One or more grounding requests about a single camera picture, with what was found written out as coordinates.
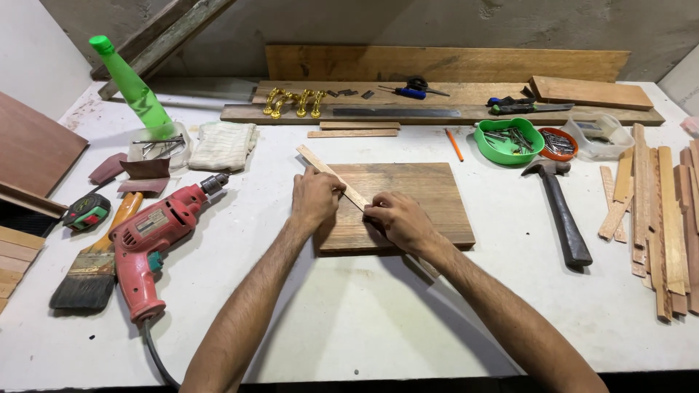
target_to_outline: orange pencil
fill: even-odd
[[[454,146],[454,150],[456,151],[456,155],[459,156],[459,161],[463,162],[463,156],[461,155],[461,151],[459,150],[459,147],[456,145],[456,141],[454,140],[454,136],[452,135],[452,132],[449,131],[448,128],[444,129],[447,132],[447,136],[449,137],[449,140],[452,142],[452,145]]]

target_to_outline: green bowl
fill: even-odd
[[[522,136],[524,136],[527,141],[531,142],[531,147],[534,150],[533,152],[525,155],[512,154],[512,151],[516,150],[519,146],[515,145],[509,139],[505,142],[500,142],[491,138],[490,141],[495,145],[494,148],[486,142],[485,136],[483,135],[484,130],[495,131],[510,127],[519,128],[522,132]],[[544,148],[544,137],[541,136],[529,120],[522,117],[515,117],[509,120],[497,120],[495,122],[492,120],[483,120],[478,123],[478,128],[476,128],[473,138],[476,140],[478,150],[480,150],[481,154],[487,159],[503,165],[517,165],[530,162]]]

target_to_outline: black cable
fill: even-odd
[[[158,351],[155,350],[153,337],[150,336],[150,318],[143,321],[143,333],[145,334],[145,343],[148,345],[150,356],[153,358],[155,366],[158,368],[158,371],[160,371],[160,374],[163,375],[163,379],[165,379],[165,382],[167,382],[170,386],[174,387],[176,390],[180,390],[180,384],[177,383],[175,378],[173,378],[170,375],[170,373],[165,369],[163,362],[160,361],[160,356],[158,356]]]

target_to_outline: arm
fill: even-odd
[[[398,247],[439,270],[527,374],[554,392],[608,392],[555,327],[439,234],[413,198],[383,192],[364,214],[383,224]]]
[[[344,189],[335,176],[312,166],[294,177],[291,217],[219,311],[189,363],[180,392],[238,391],[301,248],[335,214]]]

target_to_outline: hammer head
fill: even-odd
[[[550,173],[552,175],[563,175],[570,170],[570,162],[554,161],[552,159],[538,159],[529,166],[526,167],[522,176],[529,175],[531,173],[539,173],[539,176],[543,177],[545,173]]]

